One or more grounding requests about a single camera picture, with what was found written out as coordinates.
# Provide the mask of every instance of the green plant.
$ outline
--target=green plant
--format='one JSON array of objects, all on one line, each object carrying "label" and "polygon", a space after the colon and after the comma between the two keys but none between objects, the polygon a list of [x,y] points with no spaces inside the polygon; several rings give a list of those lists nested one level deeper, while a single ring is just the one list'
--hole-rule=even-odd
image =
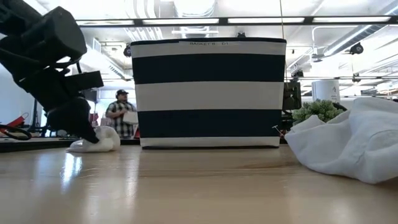
[{"label": "green plant", "polygon": [[312,103],[303,103],[300,109],[293,111],[294,125],[309,119],[312,115],[317,115],[323,122],[328,122],[342,112],[343,110],[336,109],[330,100],[316,100]]}]

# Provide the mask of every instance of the plaid shirt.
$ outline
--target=plaid shirt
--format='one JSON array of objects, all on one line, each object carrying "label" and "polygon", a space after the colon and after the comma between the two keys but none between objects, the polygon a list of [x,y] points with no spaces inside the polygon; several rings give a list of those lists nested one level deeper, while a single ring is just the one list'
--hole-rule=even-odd
[{"label": "plaid shirt", "polygon": [[[128,111],[137,111],[133,104],[129,102],[115,101],[108,106],[106,113],[115,113],[126,109]],[[112,127],[116,130],[120,137],[132,137],[134,134],[134,125],[123,122],[123,115],[114,118]]]}]

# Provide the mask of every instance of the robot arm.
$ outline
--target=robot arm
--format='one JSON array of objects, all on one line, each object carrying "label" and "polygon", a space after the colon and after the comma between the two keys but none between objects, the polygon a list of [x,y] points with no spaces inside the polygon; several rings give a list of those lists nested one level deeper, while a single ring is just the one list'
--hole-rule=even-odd
[{"label": "robot arm", "polygon": [[[42,16],[23,0],[0,0],[0,33],[7,35],[0,40],[0,63],[43,106],[49,125],[97,143],[80,92],[103,86],[101,74],[65,76],[87,52],[73,16],[61,7]],[[57,63],[65,57],[69,62]]]}]

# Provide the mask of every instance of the man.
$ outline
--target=man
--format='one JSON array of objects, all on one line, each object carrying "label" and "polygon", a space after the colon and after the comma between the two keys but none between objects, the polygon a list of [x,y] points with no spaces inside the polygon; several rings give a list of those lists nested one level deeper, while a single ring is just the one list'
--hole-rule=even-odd
[{"label": "man", "polygon": [[106,117],[113,120],[113,128],[121,139],[131,139],[134,135],[134,125],[123,122],[123,115],[127,111],[136,111],[135,107],[127,101],[128,92],[118,90],[116,92],[117,101],[111,103],[106,110]]}]

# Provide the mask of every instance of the striped fabric basket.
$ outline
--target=striped fabric basket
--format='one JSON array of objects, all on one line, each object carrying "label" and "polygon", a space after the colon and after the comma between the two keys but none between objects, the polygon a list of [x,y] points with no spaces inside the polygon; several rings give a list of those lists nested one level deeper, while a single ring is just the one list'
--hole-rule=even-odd
[{"label": "striped fabric basket", "polygon": [[286,41],[131,44],[143,148],[279,146]]}]

